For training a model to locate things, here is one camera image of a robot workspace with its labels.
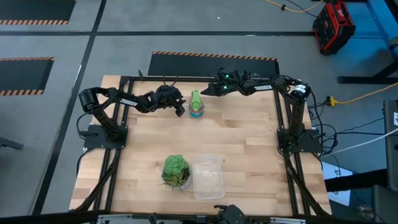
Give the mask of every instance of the wooden tabletop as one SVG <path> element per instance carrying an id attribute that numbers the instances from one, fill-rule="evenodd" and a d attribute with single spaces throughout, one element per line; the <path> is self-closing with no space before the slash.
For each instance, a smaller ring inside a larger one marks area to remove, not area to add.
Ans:
<path id="1" fill-rule="evenodd" d="M 102 87 L 119 86 L 120 76 L 104 76 Z M 134 82 L 133 93 L 155 91 L 162 82 Z M 222 97 L 202 96 L 205 111 L 192 118 L 188 102 L 193 90 L 204 90 L 207 83 L 177 82 L 187 103 L 179 118 L 174 109 L 141 114 L 129 110 L 129 133 L 122 150 L 114 189 L 112 212 L 216 214 L 216 204 L 235 204 L 246 215 L 292 215 L 286 169 L 277 152 L 278 128 L 274 93 L 251 96 L 231 93 Z M 106 109 L 112 115 L 114 106 Z M 123 106 L 119 113 L 121 120 Z M 306 109 L 304 123 L 310 127 Z M 161 170 L 167 156 L 181 154 L 188 163 L 196 156 L 216 154 L 222 158 L 225 196 L 216 200 L 197 200 L 193 185 L 183 192 L 162 183 Z M 82 160 L 70 208 L 76 208 L 98 182 L 104 149 L 88 153 Z M 319 161 L 301 153 L 305 183 L 318 203 L 331 213 Z M 104 207 L 107 187 L 100 208 Z M 300 191 L 296 186 L 299 211 L 303 213 Z"/>

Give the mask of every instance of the red tool case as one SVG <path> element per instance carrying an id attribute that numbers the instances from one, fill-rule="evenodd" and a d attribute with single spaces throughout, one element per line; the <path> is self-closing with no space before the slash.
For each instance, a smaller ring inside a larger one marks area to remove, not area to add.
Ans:
<path id="1" fill-rule="evenodd" d="M 313 22 L 321 54 L 335 54 L 354 35 L 356 26 L 346 4 L 329 0 Z"/>

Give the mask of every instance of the green plant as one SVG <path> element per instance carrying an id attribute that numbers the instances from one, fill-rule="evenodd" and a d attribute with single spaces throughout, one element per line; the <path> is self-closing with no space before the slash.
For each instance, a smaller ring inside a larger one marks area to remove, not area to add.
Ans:
<path id="1" fill-rule="evenodd" d="M 171 155 L 166 159 L 162 175 L 164 184 L 180 187 L 187 181 L 189 175 L 188 163 L 181 155 Z"/>

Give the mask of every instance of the concrete floor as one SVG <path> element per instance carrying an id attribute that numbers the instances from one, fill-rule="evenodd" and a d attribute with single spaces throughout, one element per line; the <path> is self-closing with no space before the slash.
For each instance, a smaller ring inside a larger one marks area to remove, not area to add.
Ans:
<path id="1" fill-rule="evenodd" d="M 0 26 L 7 30 L 91 30 L 100 0 L 78 1 L 67 26 Z M 296 0 L 303 8 L 309 0 Z M 377 3 L 377 10 L 383 6 Z M 382 85 L 339 85 L 337 76 L 370 76 L 393 61 L 367 7 L 349 3 L 357 32 L 341 51 L 332 56 L 319 54 L 313 37 L 250 36 L 114 36 L 96 37 L 80 89 L 100 86 L 103 75 L 137 75 L 147 72 L 152 51 L 202 52 L 275 57 L 281 74 L 301 78 L 313 88 L 318 102 L 332 95 L 340 101 L 380 89 Z M 317 14 L 321 6 L 312 13 Z M 382 14 L 383 19 L 391 17 Z M 108 1 L 100 31 L 311 31 L 313 18 L 307 14 L 281 11 L 261 0 L 203 1 Z M 77 37 L 0 37 L 0 57 L 55 57 L 49 82 L 42 96 L 0 97 L 0 136 L 23 142 L 21 151 L 0 151 L 0 216 L 27 215 L 45 169 L 45 163 L 57 135 L 80 62 L 88 41 Z M 396 100 L 393 88 L 350 105 L 325 107 L 322 121 L 338 131 L 382 117 L 382 101 Z M 83 141 L 78 138 L 75 121 L 83 112 L 76 101 L 63 142 L 44 213 L 66 212 L 76 177 L 76 161 Z M 87 127 L 90 117 L 80 126 Z M 379 121 L 361 131 L 383 132 Z M 338 151 L 367 141 L 372 136 L 341 135 Z M 355 172 L 385 168 L 384 141 L 336 154 L 342 167 Z M 334 158 L 325 162 L 335 164 Z"/>

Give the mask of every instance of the clear plastic container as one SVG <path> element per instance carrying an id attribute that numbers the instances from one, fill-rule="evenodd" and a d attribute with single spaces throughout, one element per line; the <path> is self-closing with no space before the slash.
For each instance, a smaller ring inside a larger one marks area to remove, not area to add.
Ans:
<path id="1" fill-rule="evenodd" d="M 196 199 L 209 200 L 224 197 L 223 174 L 219 156 L 205 155 L 194 158 L 192 170 L 193 194 Z"/>

